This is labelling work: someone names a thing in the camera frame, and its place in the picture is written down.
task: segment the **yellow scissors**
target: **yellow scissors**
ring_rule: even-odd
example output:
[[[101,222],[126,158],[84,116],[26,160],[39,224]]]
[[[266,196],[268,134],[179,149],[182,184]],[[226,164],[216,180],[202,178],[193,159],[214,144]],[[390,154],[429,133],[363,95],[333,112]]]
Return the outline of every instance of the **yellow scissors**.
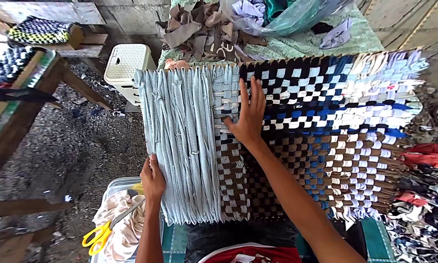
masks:
[[[136,207],[138,207],[139,205],[142,205],[144,203],[144,201],[145,201],[145,199],[139,201],[138,203],[135,203],[132,207],[130,207],[125,212],[121,213],[113,221],[109,221],[105,225],[98,226],[97,228],[93,229],[91,232],[84,235],[82,237],[81,245],[83,247],[88,247],[88,246],[92,245],[91,248],[89,248],[89,255],[95,255],[95,254],[98,254],[99,252],[101,252],[102,249],[105,247],[105,243],[107,242],[107,239],[109,238],[110,233],[112,233],[113,226],[115,224],[117,224],[118,222],[120,222],[120,220],[122,220],[124,217],[126,217],[126,215],[128,215],[133,210],[135,210]],[[92,234],[95,234],[96,236],[93,239],[91,239],[91,241],[87,242],[89,236],[91,236]]]

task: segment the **plastic bag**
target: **plastic bag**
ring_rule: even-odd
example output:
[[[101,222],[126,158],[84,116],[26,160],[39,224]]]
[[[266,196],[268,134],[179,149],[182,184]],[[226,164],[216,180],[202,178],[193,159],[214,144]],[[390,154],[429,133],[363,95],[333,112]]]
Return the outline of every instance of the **plastic bag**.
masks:
[[[284,37],[309,30],[333,12],[353,3],[353,0],[295,0],[287,9],[266,27],[255,23],[255,19],[240,17],[232,10],[238,0],[221,0],[220,9],[232,18],[234,25],[253,36]]]

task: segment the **red shirt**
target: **red shirt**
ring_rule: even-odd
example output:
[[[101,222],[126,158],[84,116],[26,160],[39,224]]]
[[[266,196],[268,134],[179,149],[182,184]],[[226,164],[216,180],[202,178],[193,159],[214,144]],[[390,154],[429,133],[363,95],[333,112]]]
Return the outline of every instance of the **red shirt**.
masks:
[[[198,263],[301,263],[297,248],[245,243],[218,249]]]

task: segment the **white plastic basket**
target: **white plastic basket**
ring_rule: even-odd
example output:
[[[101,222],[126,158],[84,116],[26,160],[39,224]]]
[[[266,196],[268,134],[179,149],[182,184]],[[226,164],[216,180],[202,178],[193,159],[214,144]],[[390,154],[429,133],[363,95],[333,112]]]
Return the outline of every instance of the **white plastic basket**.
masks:
[[[122,190],[129,190],[130,195],[135,195],[134,190],[131,190],[133,186],[136,183],[140,183],[141,178],[139,176],[136,177],[122,177],[117,178],[109,183],[107,186],[107,190],[105,191],[104,195],[102,196],[102,202],[104,202],[109,196],[122,191]],[[160,226],[160,235],[161,235],[161,244],[162,244],[162,237],[164,233],[164,216],[162,215],[162,212],[159,214],[159,226]],[[133,254],[131,258],[129,258],[125,263],[134,263],[136,252]],[[107,263],[104,256],[102,254],[95,254],[91,257],[90,263]]]
[[[116,45],[105,68],[104,80],[131,104],[139,106],[140,93],[133,87],[135,69],[157,69],[149,47],[144,44]]]

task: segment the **person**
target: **person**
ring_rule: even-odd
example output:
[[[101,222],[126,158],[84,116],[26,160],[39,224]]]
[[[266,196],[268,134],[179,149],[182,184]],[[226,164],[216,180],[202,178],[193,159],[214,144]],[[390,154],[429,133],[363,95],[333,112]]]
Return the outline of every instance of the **person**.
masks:
[[[246,94],[240,79],[240,92]],[[256,158],[266,174],[289,220],[249,220],[187,225],[185,262],[301,262],[295,247],[297,228],[320,263],[366,263],[334,229],[320,206],[274,157],[261,138],[265,95],[261,82],[251,78],[251,101],[242,97],[237,123],[224,119],[231,133]],[[146,159],[141,171],[146,196],[144,228],[136,263],[164,262],[159,236],[159,211],[165,188],[155,155]]]

